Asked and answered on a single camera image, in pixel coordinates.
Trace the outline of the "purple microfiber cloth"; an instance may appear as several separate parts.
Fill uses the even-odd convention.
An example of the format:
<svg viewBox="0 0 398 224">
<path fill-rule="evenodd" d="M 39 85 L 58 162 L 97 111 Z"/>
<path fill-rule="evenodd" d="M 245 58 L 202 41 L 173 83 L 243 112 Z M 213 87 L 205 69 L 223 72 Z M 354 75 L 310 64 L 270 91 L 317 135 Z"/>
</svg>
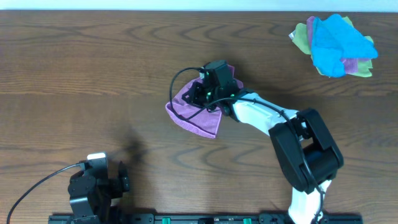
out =
<svg viewBox="0 0 398 224">
<path fill-rule="evenodd" d="M 172 121 L 186 131 L 205 138 L 215 139 L 223 116 L 222 110 L 219 107 L 216 107 L 213 111 L 210 109 L 202 110 L 196 106 L 189 105 L 182 99 L 182 95 L 191 89 L 195 82 L 203 83 L 200 76 L 198 75 L 193 80 L 190 80 L 176 95 L 173 95 L 174 82 L 181 73 L 187 70 L 200 72 L 200 69 L 203 69 L 203 67 L 188 67 L 175 74 L 170 82 L 169 101 L 165 105 L 165 110 Z"/>
</svg>

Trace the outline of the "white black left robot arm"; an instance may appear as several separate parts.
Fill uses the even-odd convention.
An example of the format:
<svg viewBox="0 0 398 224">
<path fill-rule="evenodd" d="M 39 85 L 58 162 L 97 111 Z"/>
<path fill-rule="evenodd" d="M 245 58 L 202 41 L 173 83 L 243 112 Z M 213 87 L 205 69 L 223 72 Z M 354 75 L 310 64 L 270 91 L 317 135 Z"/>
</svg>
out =
<svg viewBox="0 0 398 224">
<path fill-rule="evenodd" d="M 85 160 L 70 178 L 68 193 L 74 223 L 108 223 L 111 201 L 130 190 L 127 167 L 118 165 L 118 176 L 108 177 L 107 158 Z"/>
</svg>

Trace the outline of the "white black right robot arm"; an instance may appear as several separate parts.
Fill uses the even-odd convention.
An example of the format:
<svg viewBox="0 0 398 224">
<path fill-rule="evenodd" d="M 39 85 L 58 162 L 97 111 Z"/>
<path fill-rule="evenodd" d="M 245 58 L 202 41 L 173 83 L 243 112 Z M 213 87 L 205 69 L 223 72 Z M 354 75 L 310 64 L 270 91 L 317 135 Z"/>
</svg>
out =
<svg viewBox="0 0 398 224">
<path fill-rule="evenodd" d="M 326 190 L 344 164 L 343 155 L 315 109 L 287 110 L 229 81 L 194 82 L 181 99 L 208 112 L 219 108 L 237 122 L 268 135 L 292 189 L 288 214 L 294 223 L 320 223 Z"/>
</svg>

